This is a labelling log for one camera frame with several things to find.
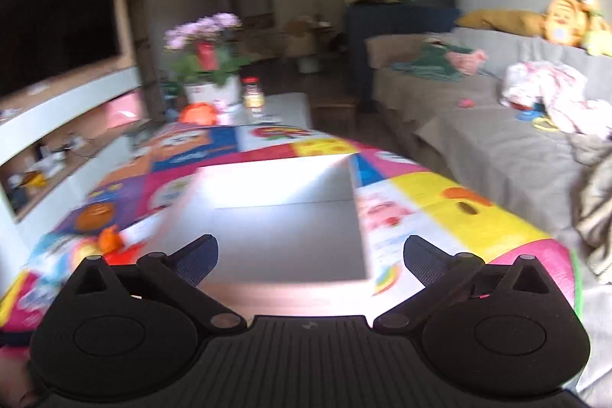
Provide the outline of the red toy figure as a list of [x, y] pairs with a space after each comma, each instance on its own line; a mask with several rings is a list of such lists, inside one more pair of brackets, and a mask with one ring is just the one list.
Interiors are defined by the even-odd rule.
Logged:
[[143, 248], [141, 243], [127, 243], [117, 225], [102, 230], [99, 233], [96, 245], [106, 262], [110, 265], [135, 263]]

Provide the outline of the colourful play mat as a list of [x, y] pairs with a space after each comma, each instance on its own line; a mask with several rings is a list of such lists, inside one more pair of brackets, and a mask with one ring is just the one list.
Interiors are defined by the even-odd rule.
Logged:
[[577, 407], [556, 240], [314, 130], [175, 123], [38, 243], [24, 407]]

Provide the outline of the pink cardboard box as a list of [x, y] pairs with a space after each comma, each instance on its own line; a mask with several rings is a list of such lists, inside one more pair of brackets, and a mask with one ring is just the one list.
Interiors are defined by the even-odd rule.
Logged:
[[198, 288], [246, 319], [365, 315], [373, 273], [352, 163], [340, 154], [203, 167], [146, 252], [213, 235], [219, 261]]

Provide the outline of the white wood tv cabinet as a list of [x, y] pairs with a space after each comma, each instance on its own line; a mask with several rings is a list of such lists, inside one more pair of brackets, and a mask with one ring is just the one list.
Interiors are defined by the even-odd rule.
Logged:
[[48, 80], [49, 88], [31, 95], [24, 90], [1, 101], [17, 107], [1, 123], [1, 162], [6, 164], [63, 125], [141, 86], [127, 0], [114, 1], [119, 54]]

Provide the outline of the pink gift bag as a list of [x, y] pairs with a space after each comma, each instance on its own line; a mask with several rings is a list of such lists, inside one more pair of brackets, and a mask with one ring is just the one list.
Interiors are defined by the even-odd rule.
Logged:
[[126, 93], [105, 104], [106, 126], [115, 128], [139, 121], [142, 118], [140, 94]]

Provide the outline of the small pink toy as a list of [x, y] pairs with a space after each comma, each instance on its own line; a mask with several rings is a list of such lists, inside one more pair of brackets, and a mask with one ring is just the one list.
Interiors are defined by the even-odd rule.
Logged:
[[462, 109], [471, 109], [474, 106], [475, 106], [475, 102], [472, 101], [472, 99], [465, 98], [459, 102], [459, 108], [462, 108]]

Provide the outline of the orange bowl toy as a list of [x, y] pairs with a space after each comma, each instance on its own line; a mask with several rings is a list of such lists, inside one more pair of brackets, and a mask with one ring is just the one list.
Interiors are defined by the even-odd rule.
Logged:
[[182, 109], [178, 121], [199, 126], [216, 126], [219, 123], [218, 109], [208, 102], [189, 104]]

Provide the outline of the white floral blanket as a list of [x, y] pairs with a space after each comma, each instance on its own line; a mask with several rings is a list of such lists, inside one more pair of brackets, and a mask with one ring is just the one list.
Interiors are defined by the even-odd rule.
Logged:
[[561, 133], [606, 140], [611, 136], [611, 104], [603, 99], [587, 99], [586, 84], [586, 76], [569, 65], [520, 62], [507, 67], [500, 102], [522, 109], [540, 104]]

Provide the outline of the grey covered sofa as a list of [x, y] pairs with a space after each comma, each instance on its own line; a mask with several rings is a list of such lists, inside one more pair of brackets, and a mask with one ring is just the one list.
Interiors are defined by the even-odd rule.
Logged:
[[[611, 281], [611, 142], [522, 121], [500, 102], [506, 69], [566, 64], [587, 78], [586, 98], [611, 103], [611, 60], [537, 37], [456, 28], [426, 42], [484, 50], [488, 60], [459, 82], [374, 72], [373, 96], [405, 150], [578, 250], [599, 282]], [[471, 109], [459, 108], [472, 99]]]

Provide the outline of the red lid snack jar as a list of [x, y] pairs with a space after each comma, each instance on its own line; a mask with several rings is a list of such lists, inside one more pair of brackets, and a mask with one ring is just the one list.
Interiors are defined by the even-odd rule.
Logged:
[[254, 118], [261, 117], [265, 111], [265, 94], [256, 76], [243, 79], [243, 102], [245, 110]]

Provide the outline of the pink patterned clothing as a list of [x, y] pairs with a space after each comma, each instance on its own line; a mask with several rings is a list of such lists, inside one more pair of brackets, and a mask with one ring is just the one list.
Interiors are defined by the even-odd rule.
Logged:
[[445, 57], [457, 72], [465, 76], [476, 75], [479, 67], [488, 60], [487, 54], [482, 50], [476, 50], [470, 53], [451, 51], [448, 52]]

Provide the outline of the pink orchid flower pot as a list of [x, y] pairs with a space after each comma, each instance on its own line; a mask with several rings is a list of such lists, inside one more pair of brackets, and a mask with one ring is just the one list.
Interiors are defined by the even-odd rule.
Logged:
[[242, 21], [231, 12], [217, 12], [165, 32], [171, 55], [171, 78], [189, 104], [232, 107], [241, 99], [239, 70], [251, 63], [238, 51], [236, 32]]

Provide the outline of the yellow cushion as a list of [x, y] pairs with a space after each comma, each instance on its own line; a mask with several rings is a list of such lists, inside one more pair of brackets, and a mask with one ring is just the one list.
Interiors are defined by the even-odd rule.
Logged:
[[520, 36], [541, 36], [545, 16], [529, 10], [477, 9], [456, 20], [456, 26]]

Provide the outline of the black television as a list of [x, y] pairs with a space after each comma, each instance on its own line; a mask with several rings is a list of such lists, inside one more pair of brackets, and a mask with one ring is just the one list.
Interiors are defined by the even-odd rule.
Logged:
[[1, 0], [1, 94], [117, 56], [114, 0]]

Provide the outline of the dark blue cabinet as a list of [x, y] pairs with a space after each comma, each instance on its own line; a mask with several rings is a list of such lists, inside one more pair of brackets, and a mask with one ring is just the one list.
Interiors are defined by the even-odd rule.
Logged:
[[374, 109], [374, 72], [418, 54], [428, 34], [453, 30], [461, 12], [453, 7], [395, 4], [355, 4], [347, 7], [347, 34], [351, 88], [359, 109]]

